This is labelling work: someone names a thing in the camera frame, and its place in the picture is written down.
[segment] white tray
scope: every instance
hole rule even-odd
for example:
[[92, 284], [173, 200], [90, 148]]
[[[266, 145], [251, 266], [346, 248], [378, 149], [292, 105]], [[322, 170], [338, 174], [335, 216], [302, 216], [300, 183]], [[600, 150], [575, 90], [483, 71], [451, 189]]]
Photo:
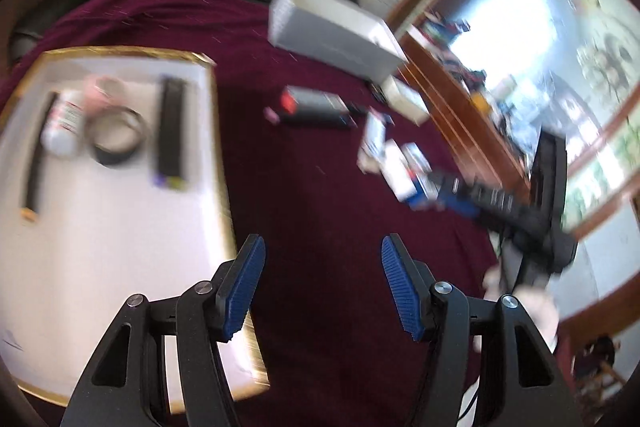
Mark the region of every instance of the white tray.
[[[36, 223], [20, 217], [34, 140], [52, 89], [89, 73], [127, 86], [128, 105], [158, 126], [161, 75], [188, 81], [183, 192], [153, 184], [153, 137], [116, 168], [88, 150], [47, 155]], [[179, 296], [236, 254], [220, 155], [213, 63], [188, 52], [70, 48], [43, 54], [0, 116], [0, 355], [28, 393], [66, 405], [85, 364], [127, 296]], [[220, 344], [234, 398], [266, 387], [249, 320]], [[166, 338], [172, 411], [184, 409], [175, 337]]]

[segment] gold tray rim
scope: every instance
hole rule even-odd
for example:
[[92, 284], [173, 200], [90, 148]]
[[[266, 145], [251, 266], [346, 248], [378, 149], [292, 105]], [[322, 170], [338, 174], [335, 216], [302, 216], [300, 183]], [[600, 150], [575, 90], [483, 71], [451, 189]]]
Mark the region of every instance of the gold tray rim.
[[[33, 78], [38, 71], [52, 60], [60, 60], [62, 58], [87, 58], [87, 57], [148, 57], [160, 58], [162, 60], [183, 60], [192, 62], [202, 66], [209, 71], [210, 87], [211, 87], [211, 116], [213, 121], [213, 154], [218, 160], [220, 166], [216, 171], [218, 173], [218, 185], [221, 193], [219, 194], [220, 203], [224, 210], [224, 218], [226, 222], [225, 243], [226, 251], [229, 253], [228, 258], [234, 259], [235, 256], [231, 252], [237, 252], [236, 242], [233, 234], [233, 223], [231, 222], [231, 211], [229, 208], [228, 193], [226, 191], [225, 173], [222, 163], [222, 147], [220, 144], [220, 122], [218, 120], [218, 86], [216, 83], [216, 75], [214, 69], [216, 63], [205, 54], [195, 52], [187, 52], [180, 50], [170, 50], [165, 48], [147, 48], [144, 46], [78, 46], [74, 48], [61, 48], [58, 50], [50, 50], [40, 54], [31, 65], [29, 70], [21, 78], [18, 85], [9, 97], [2, 112], [0, 112], [0, 139], [4, 133], [4, 129], [9, 122], [12, 114], [18, 106], [18, 103], [24, 96], [24, 93], [31, 86]], [[269, 387], [269, 378], [260, 352], [260, 346], [255, 336], [254, 324], [251, 315], [248, 314], [242, 332], [245, 334], [249, 344], [249, 354], [253, 365], [253, 371], [256, 375], [255, 382], [244, 387], [235, 389], [231, 394], [234, 400], [242, 400], [263, 393]], [[29, 393], [39, 399], [49, 403], [66, 407], [69, 403], [70, 396], [62, 394], [50, 393], [44, 389], [31, 385], [19, 378], [13, 377], [14, 381], [25, 393]], [[170, 403], [171, 413], [184, 412], [184, 404], [180, 402]]]

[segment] metal pivot screw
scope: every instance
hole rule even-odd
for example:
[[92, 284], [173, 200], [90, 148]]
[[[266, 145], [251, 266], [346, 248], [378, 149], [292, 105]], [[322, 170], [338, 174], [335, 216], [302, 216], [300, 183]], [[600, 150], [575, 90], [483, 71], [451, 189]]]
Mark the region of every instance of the metal pivot screw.
[[196, 293], [204, 295], [205, 293], [209, 293], [213, 289], [213, 286], [210, 281], [200, 281], [193, 289], [196, 290]]
[[512, 297], [511, 295], [505, 295], [502, 298], [502, 304], [507, 306], [507, 308], [514, 309], [518, 307], [518, 300], [515, 297]]
[[436, 292], [442, 293], [443, 295], [451, 293], [451, 290], [453, 289], [453, 286], [446, 281], [438, 281], [433, 285], [433, 287], [435, 288]]
[[129, 306], [131, 306], [132, 308], [135, 308], [136, 306], [138, 306], [142, 301], [144, 300], [144, 297], [142, 295], [140, 295], [139, 293], [135, 293], [132, 296], [130, 296], [127, 299], [127, 304]]

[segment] black tape roll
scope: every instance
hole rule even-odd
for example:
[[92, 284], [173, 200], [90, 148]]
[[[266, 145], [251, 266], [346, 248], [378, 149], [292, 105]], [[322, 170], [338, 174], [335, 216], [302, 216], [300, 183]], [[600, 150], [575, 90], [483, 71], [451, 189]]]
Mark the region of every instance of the black tape roll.
[[[100, 134], [113, 132], [117, 125], [134, 131], [136, 138], [122, 147], [108, 148], [100, 143]], [[115, 106], [100, 111], [87, 121], [86, 137], [91, 145], [95, 160], [106, 167], [120, 165], [133, 158], [142, 149], [147, 135], [143, 118], [129, 107]]]

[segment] wooden shelf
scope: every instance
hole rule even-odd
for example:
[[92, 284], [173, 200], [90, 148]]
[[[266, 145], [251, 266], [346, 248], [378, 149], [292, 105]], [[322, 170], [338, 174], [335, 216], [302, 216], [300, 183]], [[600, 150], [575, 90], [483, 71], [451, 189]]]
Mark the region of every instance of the wooden shelf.
[[524, 169], [493, 123], [411, 34], [405, 35], [400, 44], [409, 61], [400, 75], [422, 92], [431, 118], [449, 143], [463, 175], [500, 185], [527, 201], [529, 181]]

